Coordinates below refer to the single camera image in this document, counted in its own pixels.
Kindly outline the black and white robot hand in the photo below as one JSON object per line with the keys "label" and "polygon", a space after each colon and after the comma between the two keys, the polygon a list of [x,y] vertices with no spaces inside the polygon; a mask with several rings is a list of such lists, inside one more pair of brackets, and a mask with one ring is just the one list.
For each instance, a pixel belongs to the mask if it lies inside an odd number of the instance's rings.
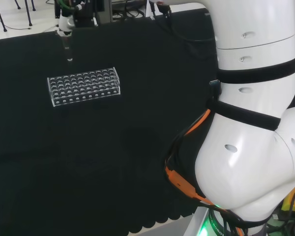
{"label": "black and white robot hand", "polygon": [[74,28],[92,28],[97,25],[91,0],[55,0],[57,34],[70,37]]}

